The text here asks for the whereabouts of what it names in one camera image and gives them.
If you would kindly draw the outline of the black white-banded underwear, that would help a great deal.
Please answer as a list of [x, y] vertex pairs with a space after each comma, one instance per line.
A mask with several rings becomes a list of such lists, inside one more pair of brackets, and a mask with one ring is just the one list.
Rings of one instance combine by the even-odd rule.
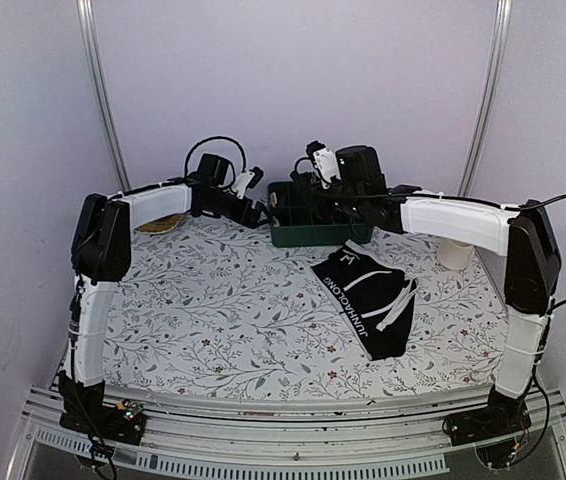
[[419, 287], [416, 277], [351, 240], [311, 271], [368, 360], [405, 354]]

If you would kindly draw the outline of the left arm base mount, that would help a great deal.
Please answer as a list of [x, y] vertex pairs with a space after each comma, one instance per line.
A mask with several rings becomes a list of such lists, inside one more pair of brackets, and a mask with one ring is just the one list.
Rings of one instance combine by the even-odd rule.
[[59, 425], [65, 429], [86, 435], [89, 439], [112, 440], [139, 446], [145, 432], [148, 417], [136, 414], [132, 419], [117, 407], [102, 404], [79, 405], [71, 402], [64, 406]]

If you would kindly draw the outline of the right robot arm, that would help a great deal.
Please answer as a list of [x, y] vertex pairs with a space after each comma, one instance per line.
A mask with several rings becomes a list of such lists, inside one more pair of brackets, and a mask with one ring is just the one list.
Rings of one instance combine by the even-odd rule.
[[444, 430], [460, 445], [529, 428], [525, 397], [538, 383], [561, 269], [544, 206], [534, 200], [502, 205], [411, 185], [390, 187], [371, 146], [333, 151], [314, 141], [306, 153], [311, 171], [294, 170], [290, 178], [318, 214], [340, 213], [387, 232], [435, 236], [505, 259], [508, 331], [499, 373], [486, 406], [447, 416]]

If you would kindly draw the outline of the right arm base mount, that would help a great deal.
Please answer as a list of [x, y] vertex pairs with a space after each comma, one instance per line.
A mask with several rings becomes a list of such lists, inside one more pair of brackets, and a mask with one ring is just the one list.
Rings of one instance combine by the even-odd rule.
[[532, 425], [524, 405], [518, 402], [493, 402], [487, 406], [447, 415], [442, 431], [453, 446], [465, 445], [514, 434]]

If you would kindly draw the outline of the green divided storage box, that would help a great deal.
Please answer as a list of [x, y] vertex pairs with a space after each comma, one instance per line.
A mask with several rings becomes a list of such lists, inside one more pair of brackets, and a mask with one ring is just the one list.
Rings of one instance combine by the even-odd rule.
[[371, 226], [350, 220], [341, 212], [319, 215], [291, 181], [270, 183], [267, 194], [273, 217], [270, 238], [275, 247], [334, 246], [347, 240], [365, 244], [371, 240]]

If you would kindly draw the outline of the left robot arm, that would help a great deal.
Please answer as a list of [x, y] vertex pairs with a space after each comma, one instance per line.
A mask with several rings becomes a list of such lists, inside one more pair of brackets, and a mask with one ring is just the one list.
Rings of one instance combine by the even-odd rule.
[[265, 206], [246, 195], [262, 179], [262, 170], [244, 170], [226, 184], [229, 165], [223, 157], [205, 154], [198, 168], [182, 177], [85, 198], [71, 246], [75, 293], [59, 387], [65, 417], [89, 433], [104, 433], [112, 423], [103, 405], [102, 355], [111, 300], [131, 266], [135, 229], [179, 214], [225, 217], [247, 228], [267, 224]]

